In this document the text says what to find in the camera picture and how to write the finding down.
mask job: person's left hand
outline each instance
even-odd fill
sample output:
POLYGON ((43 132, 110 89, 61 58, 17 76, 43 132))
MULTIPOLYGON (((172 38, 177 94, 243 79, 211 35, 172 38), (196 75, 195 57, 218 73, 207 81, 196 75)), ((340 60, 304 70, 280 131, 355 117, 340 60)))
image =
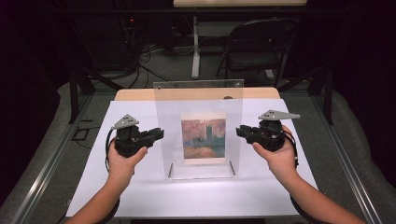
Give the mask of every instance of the person's left hand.
POLYGON ((108 179, 107 182, 116 184, 122 190, 126 189, 134 175, 134 168, 146 156, 148 149, 141 147, 132 157, 125 158, 115 149, 114 141, 108 151, 108 179))

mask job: person's right arm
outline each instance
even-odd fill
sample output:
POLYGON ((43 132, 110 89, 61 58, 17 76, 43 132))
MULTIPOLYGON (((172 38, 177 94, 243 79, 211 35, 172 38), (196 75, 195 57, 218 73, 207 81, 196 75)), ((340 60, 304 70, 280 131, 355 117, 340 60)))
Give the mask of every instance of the person's right arm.
MULTIPOLYGON (((290 133, 287 127, 284 126, 283 129, 290 133)), ((365 223, 298 175, 295 169, 294 149, 288 140, 275 152, 264 149, 258 143, 252 145, 256 152, 267 160, 271 172, 280 184, 309 216, 328 223, 365 223)))

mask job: chair seat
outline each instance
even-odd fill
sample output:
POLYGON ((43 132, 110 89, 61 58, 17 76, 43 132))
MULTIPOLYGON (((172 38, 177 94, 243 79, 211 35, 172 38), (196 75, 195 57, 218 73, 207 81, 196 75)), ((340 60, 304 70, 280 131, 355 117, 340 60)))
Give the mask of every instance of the chair seat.
POLYGON ((233 52, 229 57, 232 71, 277 69, 280 63, 273 52, 233 52))

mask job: hand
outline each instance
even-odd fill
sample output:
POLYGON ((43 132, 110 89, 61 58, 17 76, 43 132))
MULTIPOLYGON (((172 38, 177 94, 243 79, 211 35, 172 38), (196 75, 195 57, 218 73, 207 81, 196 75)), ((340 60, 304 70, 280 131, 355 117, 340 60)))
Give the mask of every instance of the hand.
MULTIPOLYGON (((283 131, 287 132, 286 134, 291 138, 291 131, 286 126, 283 126, 283 131)), ((285 139, 283 147, 275 152, 266 150, 258 143, 253 143, 252 145, 254 150, 267 160, 271 172, 281 183, 290 178, 291 175, 297 175, 294 149, 289 140, 285 139)))
POLYGON ((148 149, 142 147, 132 157, 125 158, 117 152, 115 143, 112 141, 108 151, 109 172, 107 183, 115 184, 122 190, 125 190, 134 175, 134 168, 147 153, 148 149))

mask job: photo print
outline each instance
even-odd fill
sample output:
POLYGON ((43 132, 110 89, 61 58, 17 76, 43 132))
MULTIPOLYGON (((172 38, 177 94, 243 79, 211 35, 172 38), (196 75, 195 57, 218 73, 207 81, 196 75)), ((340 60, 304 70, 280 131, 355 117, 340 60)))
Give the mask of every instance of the photo print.
POLYGON ((225 162, 226 114, 185 113, 181 115, 185 164, 225 162))

